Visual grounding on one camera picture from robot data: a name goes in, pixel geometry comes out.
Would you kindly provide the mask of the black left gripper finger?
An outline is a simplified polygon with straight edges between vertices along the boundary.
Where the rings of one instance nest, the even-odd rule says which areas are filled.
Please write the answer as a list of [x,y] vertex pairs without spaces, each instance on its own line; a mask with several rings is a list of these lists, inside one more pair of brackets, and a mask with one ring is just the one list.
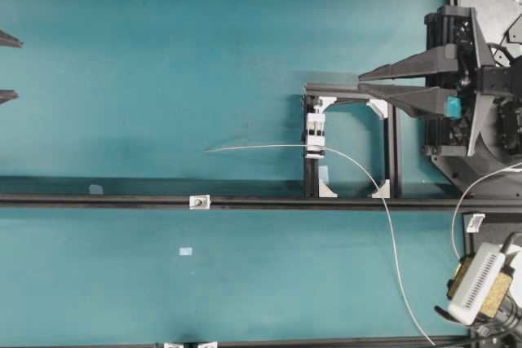
[[18,99],[19,95],[15,90],[0,90],[0,104],[5,104],[13,99]]
[[22,48],[24,43],[18,38],[11,36],[10,34],[0,31],[0,46]]

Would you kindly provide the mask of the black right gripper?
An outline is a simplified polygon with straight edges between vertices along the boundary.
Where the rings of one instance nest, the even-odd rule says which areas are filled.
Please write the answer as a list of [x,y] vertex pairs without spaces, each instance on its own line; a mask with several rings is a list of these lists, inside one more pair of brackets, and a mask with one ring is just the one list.
[[[427,86],[359,83],[359,90],[387,101],[411,117],[437,117],[425,121],[424,152],[437,156],[473,156],[472,135],[475,106],[476,9],[445,5],[424,18],[426,48],[394,64],[361,74],[360,81],[426,77]],[[460,102],[460,115],[445,115],[445,93],[452,91]]]

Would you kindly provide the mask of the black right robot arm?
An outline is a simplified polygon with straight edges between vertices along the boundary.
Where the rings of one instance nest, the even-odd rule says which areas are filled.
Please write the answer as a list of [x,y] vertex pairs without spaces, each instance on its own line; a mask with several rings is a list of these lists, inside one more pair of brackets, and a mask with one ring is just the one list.
[[426,50],[359,75],[360,90],[425,121],[428,156],[473,156],[492,107],[521,104],[521,58],[488,43],[476,9],[424,17]]

